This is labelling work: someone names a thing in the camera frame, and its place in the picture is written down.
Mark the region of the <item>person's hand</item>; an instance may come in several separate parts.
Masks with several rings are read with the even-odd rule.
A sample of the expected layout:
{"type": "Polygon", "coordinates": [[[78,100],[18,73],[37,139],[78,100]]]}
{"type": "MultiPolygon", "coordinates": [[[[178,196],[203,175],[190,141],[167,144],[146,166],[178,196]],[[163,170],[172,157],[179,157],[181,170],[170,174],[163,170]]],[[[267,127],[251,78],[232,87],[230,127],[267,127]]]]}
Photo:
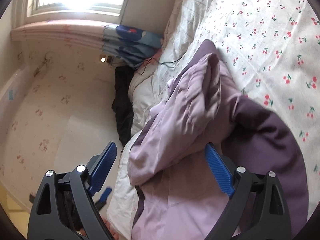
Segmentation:
{"type": "MultiPolygon", "coordinates": [[[[115,240],[119,240],[120,239],[120,235],[114,230],[114,228],[112,228],[110,222],[106,218],[103,218],[103,222],[106,225],[106,227],[109,230],[109,232],[111,233],[111,235],[114,237],[114,239],[115,240]]],[[[80,234],[83,235],[83,236],[87,236],[84,229],[80,230],[80,234]]]]}

